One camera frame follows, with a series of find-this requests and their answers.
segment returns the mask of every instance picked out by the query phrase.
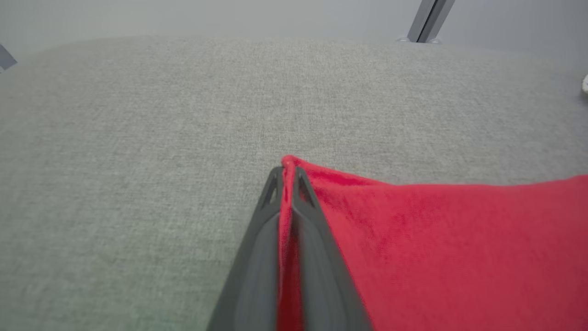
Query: gray fabric surface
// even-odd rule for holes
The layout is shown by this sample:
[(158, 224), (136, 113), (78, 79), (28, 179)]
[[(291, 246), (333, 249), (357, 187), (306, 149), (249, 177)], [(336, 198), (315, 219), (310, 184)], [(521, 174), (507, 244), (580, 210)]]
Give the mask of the gray fabric surface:
[(281, 156), (393, 184), (588, 173), (546, 62), (437, 45), (140, 37), (0, 75), (0, 329), (201, 330)]

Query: red cloth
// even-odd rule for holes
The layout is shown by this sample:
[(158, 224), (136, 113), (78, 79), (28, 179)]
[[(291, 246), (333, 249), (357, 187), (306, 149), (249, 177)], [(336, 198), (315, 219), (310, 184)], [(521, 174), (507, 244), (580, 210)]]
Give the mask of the red cloth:
[(394, 186), (291, 155), (282, 163), (280, 330), (302, 330), (296, 166), (375, 330), (588, 330), (588, 176)]

